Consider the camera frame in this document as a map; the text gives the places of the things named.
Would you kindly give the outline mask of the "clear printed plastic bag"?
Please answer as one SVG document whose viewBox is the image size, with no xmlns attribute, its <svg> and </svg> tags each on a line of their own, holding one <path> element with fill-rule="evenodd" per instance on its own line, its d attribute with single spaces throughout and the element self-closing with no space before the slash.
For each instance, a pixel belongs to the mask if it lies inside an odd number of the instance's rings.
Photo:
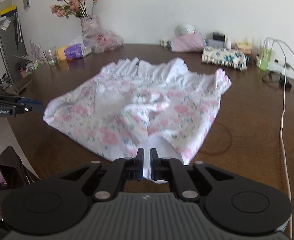
<svg viewBox="0 0 294 240">
<path fill-rule="evenodd" d="M 110 30 L 94 30 L 83 37 L 84 45 L 99 54 L 120 48 L 124 39 L 121 35 Z"/>
</svg>

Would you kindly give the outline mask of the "white socket adapter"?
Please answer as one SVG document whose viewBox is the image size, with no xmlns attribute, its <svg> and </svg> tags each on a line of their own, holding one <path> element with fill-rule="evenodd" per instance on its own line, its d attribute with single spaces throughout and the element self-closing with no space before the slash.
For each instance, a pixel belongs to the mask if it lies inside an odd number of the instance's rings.
<svg viewBox="0 0 294 240">
<path fill-rule="evenodd" d="M 160 39 L 159 44 L 162 47 L 168 47 L 168 48 L 170 48 L 171 47 L 171 44 L 172 44 L 172 40 L 169 40 L 169 39 Z"/>
</svg>

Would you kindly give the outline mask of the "stack of snack packets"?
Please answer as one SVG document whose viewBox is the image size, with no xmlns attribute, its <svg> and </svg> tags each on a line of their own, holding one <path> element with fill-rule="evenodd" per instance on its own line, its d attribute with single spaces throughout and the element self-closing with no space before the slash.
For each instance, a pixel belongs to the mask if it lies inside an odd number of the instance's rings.
<svg viewBox="0 0 294 240">
<path fill-rule="evenodd" d="M 252 54 L 253 52 L 253 46 L 248 42 L 237 42 L 236 49 L 244 54 Z"/>
</svg>

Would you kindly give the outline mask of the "grey refrigerator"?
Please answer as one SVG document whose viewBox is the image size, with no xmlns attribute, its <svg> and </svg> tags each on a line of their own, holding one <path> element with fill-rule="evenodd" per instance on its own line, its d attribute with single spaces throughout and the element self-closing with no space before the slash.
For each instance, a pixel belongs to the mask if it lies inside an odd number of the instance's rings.
<svg viewBox="0 0 294 240">
<path fill-rule="evenodd" d="M 0 17 L 0 53 L 10 80 L 11 89 L 20 93 L 30 84 L 24 58 L 27 55 L 26 46 L 22 38 L 19 12 L 16 8 Z"/>
</svg>

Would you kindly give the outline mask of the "folded pink towel cloth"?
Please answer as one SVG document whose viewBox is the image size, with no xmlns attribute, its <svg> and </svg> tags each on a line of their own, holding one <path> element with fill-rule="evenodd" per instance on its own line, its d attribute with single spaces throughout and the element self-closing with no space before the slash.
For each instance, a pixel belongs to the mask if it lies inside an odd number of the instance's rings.
<svg viewBox="0 0 294 240">
<path fill-rule="evenodd" d="M 171 41 L 171 51 L 174 53 L 201 52 L 206 46 L 205 40 L 198 32 L 175 36 Z"/>
</svg>

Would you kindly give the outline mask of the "purple tissue pack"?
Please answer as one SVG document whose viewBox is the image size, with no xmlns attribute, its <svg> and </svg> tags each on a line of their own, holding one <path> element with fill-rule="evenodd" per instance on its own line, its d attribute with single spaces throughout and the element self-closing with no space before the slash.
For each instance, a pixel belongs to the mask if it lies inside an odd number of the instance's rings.
<svg viewBox="0 0 294 240">
<path fill-rule="evenodd" d="M 92 53 L 92 48 L 84 41 L 82 36 L 75 38 L 68 46 L 56 50 L 60 61 L 81 59 Z"/>
</svg>

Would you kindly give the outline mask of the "small white bottle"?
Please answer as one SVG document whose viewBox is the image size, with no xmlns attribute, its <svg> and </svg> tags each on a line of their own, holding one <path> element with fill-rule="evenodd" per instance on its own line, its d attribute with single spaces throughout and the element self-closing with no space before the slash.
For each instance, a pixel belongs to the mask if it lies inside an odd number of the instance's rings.
<svg viewBox="0 0 294 240">
<path fill-rule="evenodd" d="M 231 50 L 231 48 L 232 48 L 232 45 L 231 45 L 231 38 L 230 38 L 229 36 L 227 36 L 227 37 L 225 38 L 224 47 L 225 47 L 226 49 L 229 49 L 229 50 Z"/>
</svg>

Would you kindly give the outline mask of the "green spray bottle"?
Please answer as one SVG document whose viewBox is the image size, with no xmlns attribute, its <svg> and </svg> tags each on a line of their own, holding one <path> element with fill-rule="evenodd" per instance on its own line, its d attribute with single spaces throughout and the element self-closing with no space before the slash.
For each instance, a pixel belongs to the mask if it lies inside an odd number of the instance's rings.
<svg viewBox="0 0 294 240">
<path fill-rule="evenodd" d="M 260 60 L 261 60 L 260 69 L 263 72 L 266 72 L 268 70 L 268 65 L 269 65 L 269 62 L 270 62 L 270 59 L 271 59 L 272 53 L 273 53 L 270 40 L 264 41 L 264 44 L 261 47 L 260 52 L 261 52 L 261 54 L 260 54 Z"/>
</svg>

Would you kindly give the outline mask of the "clear drinking glass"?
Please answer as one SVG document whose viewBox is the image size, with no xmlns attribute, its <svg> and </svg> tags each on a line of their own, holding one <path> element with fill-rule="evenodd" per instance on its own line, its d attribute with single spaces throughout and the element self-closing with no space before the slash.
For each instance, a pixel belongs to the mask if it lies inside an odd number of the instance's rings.
<svg viewBox="0 0 294 240">
<path fill-rule="evenodd" d="M 43 54 L 49 66 L 54 66 L 58 63 L 56 47 L 44 50 Z"/>
</svg>

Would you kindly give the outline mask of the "small black box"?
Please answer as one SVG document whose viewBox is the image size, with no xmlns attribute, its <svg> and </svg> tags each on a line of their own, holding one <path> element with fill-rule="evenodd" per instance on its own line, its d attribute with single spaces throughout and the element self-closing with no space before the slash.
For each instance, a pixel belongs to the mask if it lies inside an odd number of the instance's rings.
<svg viewBox="0 0 294 240">
<path fill-rule="evenodd" d="M 219 32 L 213 32 L 213 40 L 225 42 L 225 35 Z"/>
</svg>

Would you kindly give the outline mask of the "pink artificial flower bouquet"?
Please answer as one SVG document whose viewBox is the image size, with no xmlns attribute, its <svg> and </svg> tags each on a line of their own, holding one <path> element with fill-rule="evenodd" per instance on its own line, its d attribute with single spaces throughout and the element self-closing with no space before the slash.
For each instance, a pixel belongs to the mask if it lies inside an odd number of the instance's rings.
<svg viewBox="0 0 294 240">
<path fill-rule="evenodd" d="M 59 18 L 69 18 L 70 15 L 74 15 L 76 18 L 88 18 L 92 17 L 94 13 L 95 5 L 99 0 L 92 0 L 91 13 L 87 12 L 86 2 L 88 0 L 56 0 L 63 4 L 51 5 L 51 14 L 56 15 Z"/>
</svg>

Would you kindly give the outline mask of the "teal flower folded cloth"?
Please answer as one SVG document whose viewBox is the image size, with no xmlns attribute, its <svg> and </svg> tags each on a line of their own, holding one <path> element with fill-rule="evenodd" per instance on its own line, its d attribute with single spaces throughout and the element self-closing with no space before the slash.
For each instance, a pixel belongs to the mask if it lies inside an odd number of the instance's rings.
<svg viewBox="0 0 294 240">
<path fill-rule="evenodd" d="M 239 71 L 247 69 L 247 61 L 244 53 L 239 50 L 227 48 L 204 48 L 202 52 L 202 62 L 225 66 Z"/>
</svg>

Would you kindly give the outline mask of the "pink floral ruffled garment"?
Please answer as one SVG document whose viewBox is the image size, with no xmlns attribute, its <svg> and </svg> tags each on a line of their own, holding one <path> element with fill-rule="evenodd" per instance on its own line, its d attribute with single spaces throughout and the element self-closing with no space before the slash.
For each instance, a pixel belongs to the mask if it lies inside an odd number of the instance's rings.
<svg viewBox="0 0 294 240">
<path fill-rule="evenodd" d="M 160 157 L 188 165 L 230 87 L 222 69 L 206 75 L 191 72 L 180 58 L 160 65 L 125 59 L 51 100 L 43 120 L 110 161 L 155 148 Z"/>
</svg>

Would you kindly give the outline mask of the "white power strip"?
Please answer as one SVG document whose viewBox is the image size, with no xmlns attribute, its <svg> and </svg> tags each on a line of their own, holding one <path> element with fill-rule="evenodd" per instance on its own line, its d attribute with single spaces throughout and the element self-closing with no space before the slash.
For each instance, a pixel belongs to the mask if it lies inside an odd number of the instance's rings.
<svg viewBox="0 0 294 240">
<path fill-rule="evenodd" d="M 275 73 L 282 74 L 282 75 L 284 75 L 286 73 L 290 79 L 294 79 L 294 69 L 292 67 L 288 67 L 285 69 L 283 65 L 280 65 L 275 62 L 268 63 L 268 68 L 265 71 L 275 72 Z"/>
</svg>

